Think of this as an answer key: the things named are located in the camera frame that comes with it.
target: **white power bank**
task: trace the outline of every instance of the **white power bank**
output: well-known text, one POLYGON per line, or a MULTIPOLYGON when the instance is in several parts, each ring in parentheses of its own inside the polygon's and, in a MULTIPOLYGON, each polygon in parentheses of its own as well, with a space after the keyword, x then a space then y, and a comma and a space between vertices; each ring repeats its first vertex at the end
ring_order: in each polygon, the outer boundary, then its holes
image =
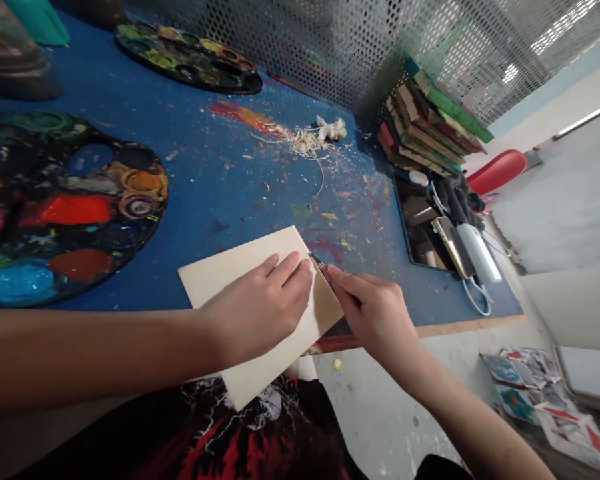
POLYGON ((478 229, 468 223, 463 223, 458 225, 455 230, 467 250, 478 280, 482 283, 502 281, 502 275, 500 275, 500 271, 478 229))

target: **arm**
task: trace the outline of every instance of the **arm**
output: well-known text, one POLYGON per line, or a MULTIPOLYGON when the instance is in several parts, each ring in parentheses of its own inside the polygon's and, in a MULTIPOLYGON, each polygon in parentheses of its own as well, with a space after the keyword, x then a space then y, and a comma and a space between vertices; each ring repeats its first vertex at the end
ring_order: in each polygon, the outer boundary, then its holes
POLYGON ((366 273, 349 275, 332 265, 328 273, 364 348, 431 412, 477 478, 554 478, 504 420, 425 350, 398 285, 366 273))
POLYGON ((0 311, 0 415, 144 393, 263 354, 307 306, 298 259, 274 255, 196 310, 0 311))

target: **forearm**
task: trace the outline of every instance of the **forearm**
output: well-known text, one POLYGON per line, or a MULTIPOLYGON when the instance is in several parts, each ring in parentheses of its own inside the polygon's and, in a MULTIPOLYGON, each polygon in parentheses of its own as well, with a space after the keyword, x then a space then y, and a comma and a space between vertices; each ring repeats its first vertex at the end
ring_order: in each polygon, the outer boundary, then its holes
POLYGON ((551 479, 532 448, 491 408, 425 354, 415 380, 394 378, 443 428, 476 478, 551 479))
POLYGON ((176 385, 225 367, 192 310, 0 311, 0 415, 176 385))

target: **stack of books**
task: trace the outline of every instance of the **stack of books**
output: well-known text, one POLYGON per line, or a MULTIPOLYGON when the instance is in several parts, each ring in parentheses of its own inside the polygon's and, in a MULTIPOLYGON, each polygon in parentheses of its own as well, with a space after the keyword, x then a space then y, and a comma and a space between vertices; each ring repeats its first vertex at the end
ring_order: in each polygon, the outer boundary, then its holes
POLYGON ((484 152, 489 130, 460 100, 409 58, 409 78, 387 98, 378 140, 387 159, 405 170, 462 173, 464 156, 484 152))

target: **concrete floor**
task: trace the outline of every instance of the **concrete floor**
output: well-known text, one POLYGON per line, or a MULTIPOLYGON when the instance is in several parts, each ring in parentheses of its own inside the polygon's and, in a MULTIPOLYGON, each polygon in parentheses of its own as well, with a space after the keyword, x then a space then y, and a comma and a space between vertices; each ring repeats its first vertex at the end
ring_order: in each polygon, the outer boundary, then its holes
MULTIPOLYGON (((551 351, 551 336, 508 258, 496 254, 528 321, 430 337, 423 340, 434 357, 489 404, 498 402, 478 353, 508 346, 551 351)), ((459 461, 437 422, 361 349, 314 357, 348 448, 372 479, 410 479, 428 453, 459 461), (340 371, 333 360, 343 362, 340 371)), ((0 422, 0 479, 30 465, 124 399, 109 399, 0 422)))

